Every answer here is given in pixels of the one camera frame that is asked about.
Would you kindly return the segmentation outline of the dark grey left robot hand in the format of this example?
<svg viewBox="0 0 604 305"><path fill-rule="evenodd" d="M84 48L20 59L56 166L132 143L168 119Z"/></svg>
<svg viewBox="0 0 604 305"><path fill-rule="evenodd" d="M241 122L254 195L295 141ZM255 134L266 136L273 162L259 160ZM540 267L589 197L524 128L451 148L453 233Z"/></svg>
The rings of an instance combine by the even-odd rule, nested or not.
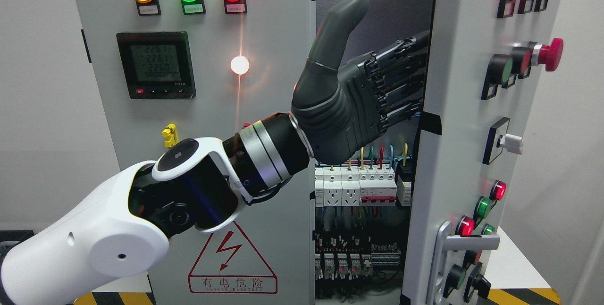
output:
<svg viewBox="0 0 604 305"><path fill-rule="evenodd" d="M292 112L315 159L336 165L421 109L429 31L341 65L369 0L342 0L326 14L294 88Z"/></svg>

